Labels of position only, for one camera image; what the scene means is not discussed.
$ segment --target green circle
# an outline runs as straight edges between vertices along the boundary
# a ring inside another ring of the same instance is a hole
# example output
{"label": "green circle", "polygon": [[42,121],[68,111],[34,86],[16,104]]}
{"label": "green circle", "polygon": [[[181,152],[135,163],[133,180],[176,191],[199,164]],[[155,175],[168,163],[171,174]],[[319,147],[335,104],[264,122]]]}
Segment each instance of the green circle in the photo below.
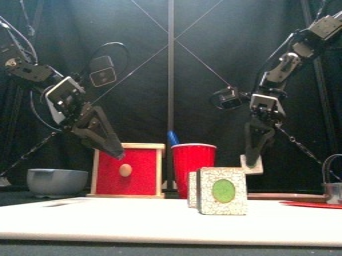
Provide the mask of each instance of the green circle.
{"label": "green circle", "polygon": [[228,203],[235,198],[235,186],[225,180],[217,180],[212,185],[212,196],[220,203]]}

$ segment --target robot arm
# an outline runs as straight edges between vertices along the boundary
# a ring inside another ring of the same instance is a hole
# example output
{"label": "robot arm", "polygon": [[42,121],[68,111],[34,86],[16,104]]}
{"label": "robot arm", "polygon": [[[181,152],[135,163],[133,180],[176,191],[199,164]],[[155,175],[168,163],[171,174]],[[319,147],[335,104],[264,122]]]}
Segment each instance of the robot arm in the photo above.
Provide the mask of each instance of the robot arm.
{"label": "robot arm", "polygon": [[0,69],[29,82],[25,89],[45,97],[53,121],[62,131],[72,132],[85,146],[123,158],[123,147],[107,116],[99,106],[84,101],[84,88],[52,67],[32,61],[13,32],[10,24],[0,21]]}
{"label": "robot arm", "polygon": [[342,11],[326,16],[292,34],[287,51],[275,68],[263,74],[258,90],[251,95],[251,121],[246,124],[246,165],[252,168],[263,148],[272,142],[274,128],[286,117],[280,100],[288,78],[315,59],[342,34]]}

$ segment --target red pad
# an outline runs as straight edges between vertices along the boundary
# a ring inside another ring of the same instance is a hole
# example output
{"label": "red pad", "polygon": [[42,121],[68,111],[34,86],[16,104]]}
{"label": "red pad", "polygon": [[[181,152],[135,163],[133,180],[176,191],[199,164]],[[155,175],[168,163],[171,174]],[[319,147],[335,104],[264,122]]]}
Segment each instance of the red pad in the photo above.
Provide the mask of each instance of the red pad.
{"label": "red pad", "polygon": [[[99,152],[96,194],[155,195],[156,159],[155,149],[127,149],[121,160]],[[128,177],[119,173],[123,164],[132,167]]]}
{"label": "red pad", "polygon": [[300,206],[300,207],[342,209],[342,204],[326,204],[326,203],[295,202],[295,201],[284,201],[282,202],[282,204],[290,205],[290,206]]}

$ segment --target black curtain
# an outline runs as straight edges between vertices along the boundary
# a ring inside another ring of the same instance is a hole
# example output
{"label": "black curtain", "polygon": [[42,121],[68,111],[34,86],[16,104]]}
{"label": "black curtain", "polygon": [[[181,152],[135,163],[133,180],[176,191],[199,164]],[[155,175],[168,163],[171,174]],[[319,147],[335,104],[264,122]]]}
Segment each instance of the black curtain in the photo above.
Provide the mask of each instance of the black curtain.
{"label": "black curtain", "polygon": [[[34,38],[38,62],[64,75],[79,73],[93,51],[107,42],[121,42],[129,51],[105,47],[96,56],[108,55],[117,73],[116,83],[95,88],[83,81],[88,100],[100,105],[123,142],[167,144],[168,100],[168,1],[167,0],[45,0]],[[217,146],[216,166],[239,166],[244,153],[244,123],[248,105],[220,111],[209,103],[211,94],[229,83],[248,92],[256,72],[274,50],[296,29],[306,27],[302,1],[298,0],[175,0],[175,111],[173,129],[180,142]],[[24,1],[30,21],[37,1]],[[310,1],[311,15],[320,1]],[[0,1],[0,15],[25,34],[25,20],[18,1]],[[340,8],[331,4],[334,14]],[[328,51],[324,74],[335,133],[340,130],[340,52]],[[9,82],[1,81],[0,98],[6,102]],[[286,86],[282,102],[287,118],[283,129],[323,160],[331,154],[324,111],[314,66],[307,65]],[[50,130],[36,120],[24,97],[9,156],[16,159],[48,136]],[[37,108],[48,116],[45,106]],[[13,184],[25,184],[28,168],[92,169],[92,150],[69,134],[58,134],[10,172]],[[163,161],[164,179],[167,161]],[[263,154],[264,174],[247,177],[250,192],[322,192],[320,166],[276,133],[275,143]]]}

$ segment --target blue object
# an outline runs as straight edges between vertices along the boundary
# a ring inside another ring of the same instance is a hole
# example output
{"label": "blue object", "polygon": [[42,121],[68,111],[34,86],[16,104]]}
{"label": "blue object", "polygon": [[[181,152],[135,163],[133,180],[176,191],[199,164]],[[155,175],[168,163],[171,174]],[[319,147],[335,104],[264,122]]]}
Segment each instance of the blue object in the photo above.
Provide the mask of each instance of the blue object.
{"label": "blue object", "polygon": [[168,141],[171,143],[171,146],[175,146],[175,145],[179,144],[179,140],[177,140],[177,137],[176,137],[176,134],[173,133],[173,131],[167,132],[167,137],[168,137]]}

